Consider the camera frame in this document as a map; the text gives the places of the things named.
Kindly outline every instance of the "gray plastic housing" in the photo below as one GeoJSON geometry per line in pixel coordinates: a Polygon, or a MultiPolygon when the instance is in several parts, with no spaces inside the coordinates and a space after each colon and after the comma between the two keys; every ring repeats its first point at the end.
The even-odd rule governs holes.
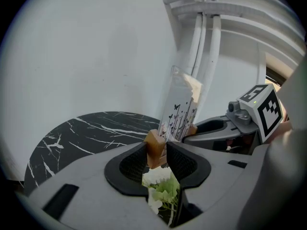
{"type": "MultiPolygon", "coordinates": [[[[307,174],[307,130],[287,132],[251,156],[223,153],[176,142],[176,145],[211,165],[211,172],[196,188],[184,190],[189,203],[203,213],[176,229],[259,229],[291,198],[307,174]],[[247,163],[245,168],[228,164],[247,163]]],[[[77,230],[168,229],[147,205],[145,197],[123,195],[104,176],[113,157],[140,143],[81,158],[41,184],[29,197],[39,208],[64,185],[79,186],[59,222],[77,230]]]]}
{"type": "Polygon", "coordinates": [[[182,139],[183,143],[212,150],[214,143],[217,141],[226,141],[227,139],[234,139],[242,135],[255,133],[256,145],[261,144],[258,136],[258,126],[251,120],[246,110],[240,109],[239,102],[230,102],[226,115],[208,118],[197,123],[196,126],[198,127],[197,133],[184,137],[182,139]],[[223,122],[223,126],[217,126],[215,124],[221,121],[223,122]],[[205,132],[202,131],[203,126],[210,126],[211,124],[212,128],[206,128],[205,132]]]}

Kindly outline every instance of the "black slot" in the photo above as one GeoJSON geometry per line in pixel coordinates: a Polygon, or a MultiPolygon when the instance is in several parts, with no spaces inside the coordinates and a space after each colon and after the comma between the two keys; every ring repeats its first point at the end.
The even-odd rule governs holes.
{"type": "Polygon", "coordinates": [[[224,120],[211,120],[202,125],[197,126],[197,134],[205,132],[213,132],[224,128],[224,120]]]}
{"type": "Polygon", "coordinates": [[[54,219],[59,220],[78,189],[78,186],[65,184],[51,198],[43,210],[54,219]]]}
{"type": "Polygon", "coordinates": [[[228,164],[244,169],[247,166],[247,163],[231,160],[228,164]]]}

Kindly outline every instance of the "flower bouquet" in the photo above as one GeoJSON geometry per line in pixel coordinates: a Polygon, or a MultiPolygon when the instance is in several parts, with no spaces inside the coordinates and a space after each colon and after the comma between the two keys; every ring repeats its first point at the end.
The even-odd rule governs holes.
{"type": "Polygon", "coordinates": [[[149,169],[142,178],[148,188],[148,205],[170,226],[178,207],[180,185],[169,167],[149,169]]]}

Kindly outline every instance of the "black rubber insert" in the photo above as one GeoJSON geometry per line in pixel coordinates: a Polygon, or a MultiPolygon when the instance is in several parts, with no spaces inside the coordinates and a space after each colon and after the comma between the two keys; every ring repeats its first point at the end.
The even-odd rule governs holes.
{"type": "Polygon", "coordinates": [[[166,144],[167,163],[180,183],[181,189],[198,187],[211,172],[210,163],[181,146],[168,142],[166,144]]]}
{"type": "Polygon", "coordinates": [[[234,105],[233,104],[228,104],[228,110],[230,111],[230,112],[233,112],[234,111],[234,105]]]}
{"type": "Polygon", "coordinates": [[[146,142],[142,142],[138,146],[112,158],[106,164],[106,180],[124,195],[148,198],[148,189],[142,186],[142,175],[146,164],[146,142]]]}
{"type": "Polygon", "coordinates": [[[213,142],[212,150],[213,151],[225,151],[227,149],[226,140],[215,140],[213,142]]]}
{"type": "Polygon", "coordinates": [[[187,137],[210,134],[210,133],[213,133],[213,132],[218,132],[218,131],[221,131],[223,129],[226,129],[227,125],[228,125],[227,122],[229,122],[229,121],[230,120],[217,119],[217,120],[211,120],[211,121],[208,121],[204,124],[198,125],[196,134],[185,136],[184,138],[182,138],[182,143],[184,143],[184,140],[187,137]]]}
{"type": "Polygon", "coordinates": [[[180,191],[179,198],[178,210],[174,219],[174,227],[184,224],[202,213],[202,210],[196,205],[188,202],[187,196],[183,190],[180,191]]]}
{"type": "Polygon", "coordinates": [[[59,220],[78,189],[78,186],[65,184],[51,198],[43,210],[54,219],[59,220]]]}
{"type": "Polygon", "coordinates": [[[231,160],[228,162],[228,164],[231,164],[233,166],[236,166],[242,169],[244,169],[247,166],[247,163],[236,161],[236,160],[231,160]]]}

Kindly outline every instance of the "black tab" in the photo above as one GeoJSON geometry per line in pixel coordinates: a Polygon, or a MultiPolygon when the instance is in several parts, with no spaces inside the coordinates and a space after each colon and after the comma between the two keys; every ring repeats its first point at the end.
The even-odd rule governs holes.
{"type": "Polygon", "coordinates": [[[236,161],[236,160],[231,160],[228,162],[228,164],[231,164],[233,166],[236,166],[242,169],[245,169],[245,167],[247,166],[247,163],[236,161]]]}
{"type": "Polygon", "coordinates": [[[54,219],[59,220],[78,189],[78,186],[65,184],[51,198],[43,210],[54,219]]]}

